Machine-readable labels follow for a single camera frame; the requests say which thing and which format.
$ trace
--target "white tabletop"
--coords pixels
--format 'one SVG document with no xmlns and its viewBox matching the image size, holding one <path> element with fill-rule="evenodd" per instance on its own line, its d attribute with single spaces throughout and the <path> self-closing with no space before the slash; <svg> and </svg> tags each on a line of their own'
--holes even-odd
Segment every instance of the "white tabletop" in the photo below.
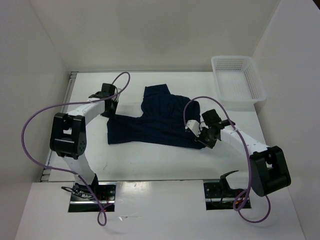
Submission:
<svg viewBox="0 0 320 240">
<path fill-rule="evenodd" d="M 102 83 L 111 83 L 118 72 L 78 73 L 71 92 L 70 102 L 86 101 L 98 92 Z M 116 86 L 125 85 L 124 75 Z M 216 98 L 216 85 L 212 72 L 132 72 L 128 88 L 120 95 L 117 114 L 140 117 L 145 86 L 167 84 L 170 92 L 189 98 L 209 96 Z M 225 118 L 218 105 L 200 99 L 201 113 L 215 108 Z M 68 107 L 68 111 L 77 106 Z M 231 119 L 239 128 L 264 143 L 264 137 L 253 105 L 246 109 L 229 110 Z M 108 145 L 107 121 L 96 117 L 86 127 L 86 157 L 100 181 L 196 180 L 215 179 L 232 170 L 246 172 L 247 161 L 232 147 L 217 142 L 213 149 L 201 150 L 160 144 L 129 142 Z M 68 168 L 67 164 L 52 153 L 50 164 Z M 72 174 L 51 171 L 49 181 L 73 181 Z"/>
<path fill-rule="evenodd" d="M 71 182 L 33 183 L 15 240 L 304 240 L 287 188 L 269 195 L 266 221 L 247 223 L 232 209 L 206 210 L 203 181 L 118 182 L 105 227 L 97 212 L 68 213 Z M 252 220 L 267 201 L 252 191 Z"/>
</svg>

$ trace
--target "folded cloth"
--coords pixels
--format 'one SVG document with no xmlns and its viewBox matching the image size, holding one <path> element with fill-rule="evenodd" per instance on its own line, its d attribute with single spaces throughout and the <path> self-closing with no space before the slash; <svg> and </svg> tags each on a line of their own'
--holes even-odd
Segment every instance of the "folded cloth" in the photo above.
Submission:
<svg viewBox="0 0 320 240">
<path fill-rule="evenodd" d="M 116 115 L 107 122 L 108 144 L 144 142 L 191 149 L 205 146 L 195 141 L 193 133 L 186 132 L 184 108 L 188 97 L 173 95 L 166 84 L 146 86 L 143 94 L 141 117 Z M 191 102 L 185 119 L 200 122 L 200 106 Z"/>
</svg>

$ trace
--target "white wall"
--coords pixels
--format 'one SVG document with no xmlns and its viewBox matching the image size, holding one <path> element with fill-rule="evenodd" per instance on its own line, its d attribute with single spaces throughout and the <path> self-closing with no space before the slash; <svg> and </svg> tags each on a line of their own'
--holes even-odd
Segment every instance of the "white wall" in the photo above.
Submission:
<svg viewBox="0 0 320 240">
<path fill-rule="evenodd" d="M 211 70 L 249 55 L 279 0 L 30 0 L 72 71 Z"/>
<path fill-rule="evenodd" d="M 66 67 L 28 0 L 0 1 L 0 82 L 0 238 L 11 240 L 31 182 L 41 172 L 23 153 L 22 126 L 36 110 L 61 102 L 68 83 Z M 56 111 L 41 115 L 27 130 L 27 147 L 41 162 Z"/>
<path fill-rule="evenodd" d="M 307 240 L 320 235 L 320 10 L 282 0 L 254 55 L 267 91 L 256 106 L 265 140 L 283 148 Z"/>
</svg>

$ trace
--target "fabric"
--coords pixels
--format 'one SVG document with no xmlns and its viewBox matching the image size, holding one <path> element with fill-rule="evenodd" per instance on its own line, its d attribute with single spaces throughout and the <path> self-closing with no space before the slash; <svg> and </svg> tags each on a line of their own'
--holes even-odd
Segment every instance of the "fabric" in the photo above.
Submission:
<svg viewBox="0 0 320 240">
<path fill-rule="evenodd" d="M 173 95 L 166 84 L 147 86 L 144 89 L 141 117 L 116 115 L 107 122 L 108 144 L 144 142 L 191 149 L 205 146 L 195 141 L 193 133 L 186 132 L 183 120 L 188 97 Z M 200 122 L 197 101 L 189 104 L 186 120 Z"/>
</svg>

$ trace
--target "white plastic basket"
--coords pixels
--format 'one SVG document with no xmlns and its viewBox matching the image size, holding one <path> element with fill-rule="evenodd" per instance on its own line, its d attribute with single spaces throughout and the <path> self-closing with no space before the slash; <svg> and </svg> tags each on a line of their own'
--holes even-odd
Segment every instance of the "white plastic basket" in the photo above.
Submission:
<svg viewBox="0 0 320 240">
<path fill-rule="evenodd" d="M 211 58 L 217 94 L 225 104 L 252 105 L 266 99 L 255 61 L 249 56 Z"/>
</svg>

